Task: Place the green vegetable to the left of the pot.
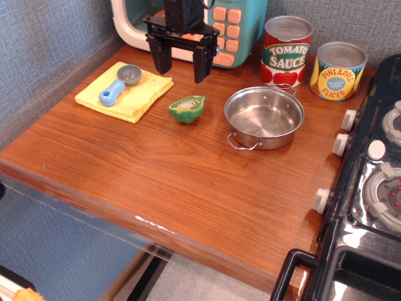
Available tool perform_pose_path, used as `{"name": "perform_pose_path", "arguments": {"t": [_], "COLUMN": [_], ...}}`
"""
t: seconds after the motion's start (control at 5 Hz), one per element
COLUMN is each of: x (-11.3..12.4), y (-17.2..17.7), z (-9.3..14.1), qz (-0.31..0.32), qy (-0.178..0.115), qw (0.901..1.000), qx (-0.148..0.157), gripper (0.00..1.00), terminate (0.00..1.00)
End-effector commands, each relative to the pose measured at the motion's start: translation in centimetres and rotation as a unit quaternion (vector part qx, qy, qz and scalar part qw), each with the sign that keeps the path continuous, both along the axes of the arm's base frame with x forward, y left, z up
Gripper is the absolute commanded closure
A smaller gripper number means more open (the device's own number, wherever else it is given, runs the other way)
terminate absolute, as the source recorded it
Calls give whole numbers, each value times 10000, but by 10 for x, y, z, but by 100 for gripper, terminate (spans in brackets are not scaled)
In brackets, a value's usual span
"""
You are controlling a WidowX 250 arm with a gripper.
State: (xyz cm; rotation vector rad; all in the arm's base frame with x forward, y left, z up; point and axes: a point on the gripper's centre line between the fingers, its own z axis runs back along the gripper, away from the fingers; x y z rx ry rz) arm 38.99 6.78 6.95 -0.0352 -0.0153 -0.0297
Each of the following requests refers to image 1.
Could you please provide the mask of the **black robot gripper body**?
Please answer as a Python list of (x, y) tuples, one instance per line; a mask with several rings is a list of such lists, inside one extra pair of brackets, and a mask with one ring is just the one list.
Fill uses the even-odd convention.
[(205, 9), (203, 1), (164, 1), (162, 16), (146, 16), (147, 34), (163, 37), (171, 47), (194, 52), (202, 38), (213, 38), (217, 53), (217, 36), (219, 31), (204, 22)]

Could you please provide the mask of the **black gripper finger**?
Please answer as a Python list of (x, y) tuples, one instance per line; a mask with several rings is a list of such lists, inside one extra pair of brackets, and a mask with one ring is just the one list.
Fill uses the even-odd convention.
[(195, 83), (202, 82), (211, 73), (217, 46), (213, 38), (202, 38), (193, 52), (194, 80)]
[(172, 49), (163, 37), (148, 35), (148, 43), (155, 67), (160, 74), (167, 73), (172, 68)]

